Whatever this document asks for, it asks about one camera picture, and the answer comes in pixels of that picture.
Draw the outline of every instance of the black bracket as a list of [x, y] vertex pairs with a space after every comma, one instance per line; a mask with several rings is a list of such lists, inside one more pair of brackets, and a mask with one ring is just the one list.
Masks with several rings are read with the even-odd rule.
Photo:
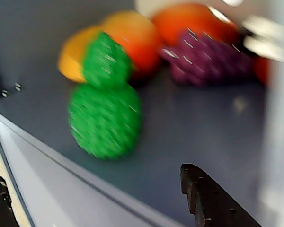
[[181, 166], [182, 193], [196, 227], [261, 227], [215, 180], [193, 164]]

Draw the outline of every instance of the green bumpy fruit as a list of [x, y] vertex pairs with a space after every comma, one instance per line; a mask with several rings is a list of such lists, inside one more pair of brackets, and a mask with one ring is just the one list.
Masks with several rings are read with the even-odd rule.
[[123, 47], [101, 32], [87, 49], [83, 76], [95, 88], [121, 87], [126, 84], [132, 62]]
[[118, 90], [78, 86], [69, 105], [71, 134], [96, 158], [116, 159], [135, 147], [141, 128], [141, 103], [129, 85]]

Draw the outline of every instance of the orange toy fruit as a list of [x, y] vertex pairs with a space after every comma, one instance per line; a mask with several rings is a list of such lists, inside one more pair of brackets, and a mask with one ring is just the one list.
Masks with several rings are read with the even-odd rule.
[[99, 26], [91, 26], [72, 35], [63, 45], [58, 69], [68, 79], [86, 83], [82, 74], [82, 60], [88, 44], [100, 32]]
[[141, 77], [156, 69], [161, 39], [156, 27], [146, 17], [134, 11], [125, 11], [107, 17], [102, 30], [124, 47]]
[[165, 44], [175, 46], [189, 28], [197, 35], [206, 32], [213, 39], [228, 44], [237, 42], [239, 29], [220, 11], [198, 3], [169, 6], [152, 19]]
[[262, 57], [255, 57], [253, 59], [253, 69], [256, 77], [266, 86], [269, 86], [268, 81], [268, 68], [269, 68], [269, 59]]

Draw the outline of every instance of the yellow toy fruit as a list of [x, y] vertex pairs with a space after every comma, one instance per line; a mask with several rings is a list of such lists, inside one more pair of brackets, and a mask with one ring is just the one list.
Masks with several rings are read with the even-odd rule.
[[138, 72], [152, 72], [160, 63], [158, 54], [161, 38], [154, 24], [134, 11], [123, 11], [108, 16], [102, 30], [124, 47]]
[[88, 44], [100, 32], [99, 26], [91, 26], [72, 35], [63, 45], [58, 69], [68, 79], [86, 83], [82, 74], [82, 60]]

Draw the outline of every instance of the red toy fruit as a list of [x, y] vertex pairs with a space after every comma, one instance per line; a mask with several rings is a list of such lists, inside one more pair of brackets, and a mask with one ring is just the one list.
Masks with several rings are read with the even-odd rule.
[[106, 18], [101, 28], [124, 47], [137, 69], [135, 77], [143, 77], [157, 68], [161, 39], [146, 17], [134, 11], [119, 12]]
[[204, 32], [218, 41], [237, 42], [238, 28], [213, 7], [181, 3], [163, 9], [152, 19], [164, 43], [175, 46], [179, 36], [189, 28], [197, 36]]
[[253, 70], [256, 77], [266, 86], [269, 86], [268, 81], [269, 59], [262, 57], [255, 57], [253, 60]]

